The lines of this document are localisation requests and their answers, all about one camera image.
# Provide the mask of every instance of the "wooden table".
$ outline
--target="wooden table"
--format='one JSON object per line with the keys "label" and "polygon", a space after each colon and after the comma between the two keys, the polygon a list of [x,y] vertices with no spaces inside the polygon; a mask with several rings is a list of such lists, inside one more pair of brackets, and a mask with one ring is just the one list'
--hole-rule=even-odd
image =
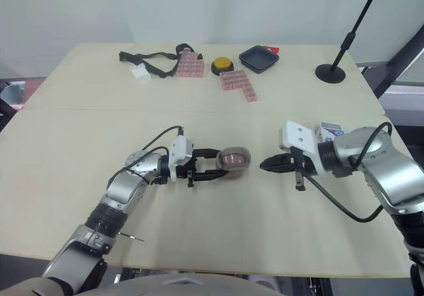
{"label": "wooden table", "polygon": [[[147,189],[107,261],[124,266],[215,272],[331,277],[406,277],[410,261],[386,213],[371,223],[350,220],[294,174],[268,173],[259,163],[278,149],[286,120],[319,121],[346,131],[386,121],[383,108],[347,54],[346,79],[319,81],[317,65],[336,46],[279,46],[280,61],[255,74],[239,64],[251,45],[194,44],[205,59],[203,78],[140,84],[119,51],[173,52],[173,44],[80,44],[51,73],[0,134],[0,253],[50,259],[102,196],[126,157],[164,128],[180,124],[196,148],[247,147],[252,164],[242,178],[186,187],[179,180]],[[244,69],[258,101],[223,91],[210,71],[217,56]],[[150,62],[170,70],[172,61]],[[157,145],[169,146],[174,134]],[[407,149],[395,131],[395,146]],[[361,216],[378,201],[361,173],[317,178]]]}

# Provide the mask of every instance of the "microphone stand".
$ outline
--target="microphone stand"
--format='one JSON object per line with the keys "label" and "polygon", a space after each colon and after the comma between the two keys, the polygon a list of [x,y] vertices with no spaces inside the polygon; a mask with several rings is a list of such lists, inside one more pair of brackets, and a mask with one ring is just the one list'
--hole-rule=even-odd
{"label": "microphone stand", "polygon": [[359,15],[358,20],[356,21],[355,25],[353,26],[352,31],[350,31],[346,38],[344,38],[342,45],[340,46],[340,52],[337,54],[336,59],[334,60],[333,64],[321,64],[320,66],[317,66],[315,69],[315,75],[324,82],[327,83],[340,83],[343,81],[346,77],[345,71],[338,67],[341,58],[345,54],[345,52],[350,48],[350,45],[353,42],[353,39],[355,39],[355,32],[359,27],[359,24],[361,23],[362,19],[364,18],[368,8],[371,5],[372,0],[367,0],[362,12]]}

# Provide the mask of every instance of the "black tray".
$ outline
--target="black tray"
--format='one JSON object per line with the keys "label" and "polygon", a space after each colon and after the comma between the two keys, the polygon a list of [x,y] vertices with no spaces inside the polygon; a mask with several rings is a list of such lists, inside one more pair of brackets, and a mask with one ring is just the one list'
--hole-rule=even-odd
{"label": "black tray", "polygon": [[262,73],[271,68],[280,57],[263,46],[253,46],[238,56],[242,65],[255,73]]}

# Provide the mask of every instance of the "white wall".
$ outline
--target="white wall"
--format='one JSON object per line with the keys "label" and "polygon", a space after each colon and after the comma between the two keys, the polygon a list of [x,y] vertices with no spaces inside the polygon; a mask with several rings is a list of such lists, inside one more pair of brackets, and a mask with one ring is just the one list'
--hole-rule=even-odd
{"label": "white wall", "polygon": [[[0,78],[46,76],[78,42],[339,44],[366,0],[0,0]],[[375,0],[350,53],[391,58],[424,0]]]}

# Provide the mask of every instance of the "gray floor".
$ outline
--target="gray floor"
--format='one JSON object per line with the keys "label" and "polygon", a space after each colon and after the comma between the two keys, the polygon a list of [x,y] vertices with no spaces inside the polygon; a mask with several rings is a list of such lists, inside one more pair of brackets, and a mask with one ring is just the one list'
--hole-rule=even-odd
{"label": "gray floor", "polygon": [[[18,258],[0,254],[0,290],[25,279],[40,276],[47,261]],[[109,267],[102,285],[113,283],[121,268]],[[277,277],[281,291],[287,296],[312,296],[308,289],[309,280],[302,277]],[[409,279],[331,279],[334,296],[398,296],[413,295]]]}

